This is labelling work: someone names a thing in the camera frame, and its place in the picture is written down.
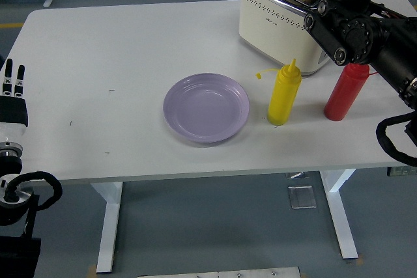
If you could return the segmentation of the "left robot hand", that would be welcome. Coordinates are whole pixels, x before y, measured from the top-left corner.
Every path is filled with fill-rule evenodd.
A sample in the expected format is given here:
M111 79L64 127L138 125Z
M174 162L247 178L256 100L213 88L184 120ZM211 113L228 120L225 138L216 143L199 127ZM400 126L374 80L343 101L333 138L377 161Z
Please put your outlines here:
M13 61L5 62L1 84L1 142L19 143L28 127L28 113L23 99L24 65L19 65L16 79L12 80Z

